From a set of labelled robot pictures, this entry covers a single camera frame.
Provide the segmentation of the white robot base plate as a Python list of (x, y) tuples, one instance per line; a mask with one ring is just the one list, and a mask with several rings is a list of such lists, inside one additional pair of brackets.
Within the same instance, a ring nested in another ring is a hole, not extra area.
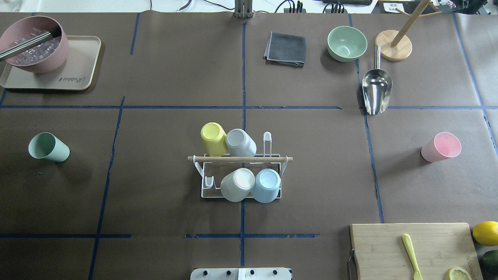
[(292, 269), (270, 268), (199, 268), (190, 275), (191, 280), (291, 280)]

